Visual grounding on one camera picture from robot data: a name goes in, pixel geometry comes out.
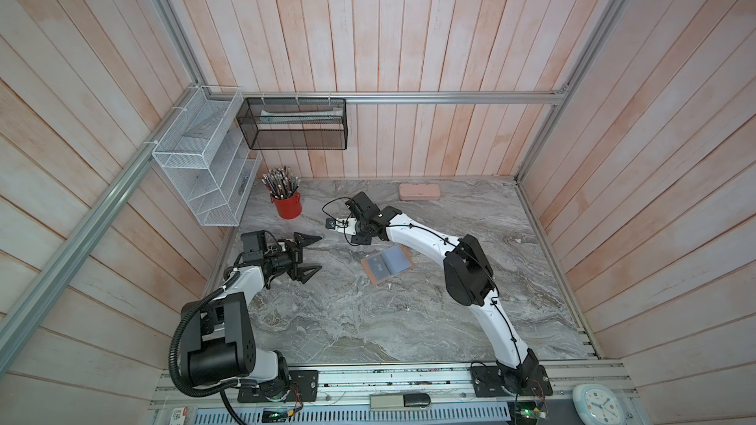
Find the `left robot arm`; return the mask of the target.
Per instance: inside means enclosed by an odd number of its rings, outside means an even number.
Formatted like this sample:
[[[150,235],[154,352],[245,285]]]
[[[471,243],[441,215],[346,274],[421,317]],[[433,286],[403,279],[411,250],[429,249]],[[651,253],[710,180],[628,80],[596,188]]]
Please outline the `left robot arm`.
[[[182,308],[169,345],[169,376],[187,397],[219,395],[236,424],[243,419],[232,407],[229,389],[238,391],[242,401],[252,397],[266,403],[291,401],[289,411],[263,413],[266,423],[288,421],[317,398],[319,374],[291,373],[281,352],[259,348],[248,304],[281,275],[307,283],[321,268],[305,265],[303,250],[321,238],[297,232],[289,239],[277,239],[258,230],[240,239],[242,250],[224,271],[222,283]]]

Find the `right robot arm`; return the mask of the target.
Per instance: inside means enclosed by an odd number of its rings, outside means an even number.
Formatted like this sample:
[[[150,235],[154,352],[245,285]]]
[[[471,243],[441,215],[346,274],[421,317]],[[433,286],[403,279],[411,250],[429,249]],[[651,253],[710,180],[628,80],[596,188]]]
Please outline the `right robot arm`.
[[[489,339],[504,390],[514,395],[525,393],[539,360],[500,306],[493,269],[478,238],[447,235],[394,207],[379,208],[364,192],[348,198],[346,206],[350,215],[339,218],[335,229],[350,244],[369,245],[374,238],[398,243],[443,269],[447,292],[458,304],[470,308]]]

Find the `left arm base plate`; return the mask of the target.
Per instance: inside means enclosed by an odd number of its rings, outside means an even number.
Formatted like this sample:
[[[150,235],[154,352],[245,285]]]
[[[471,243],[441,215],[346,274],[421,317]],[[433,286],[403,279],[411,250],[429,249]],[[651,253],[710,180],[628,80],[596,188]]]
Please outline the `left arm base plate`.
[[[291,370],[287,379],[275,379],[262,385],[253,385],[239,390],[240,403],[294,403],[315,401],[319,386],[317,370]]]

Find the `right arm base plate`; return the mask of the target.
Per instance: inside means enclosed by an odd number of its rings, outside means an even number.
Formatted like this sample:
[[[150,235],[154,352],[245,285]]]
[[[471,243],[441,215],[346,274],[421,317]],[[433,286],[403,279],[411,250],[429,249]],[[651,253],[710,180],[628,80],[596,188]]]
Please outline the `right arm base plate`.
[[[520,376],[509,368],[485,365],[480,361],[473,361],[469,371],[476,397],[515,397],[515,395],[550,397],[553,395],[551,380],[541,364],[537,364],[535,370],[525,376]]]

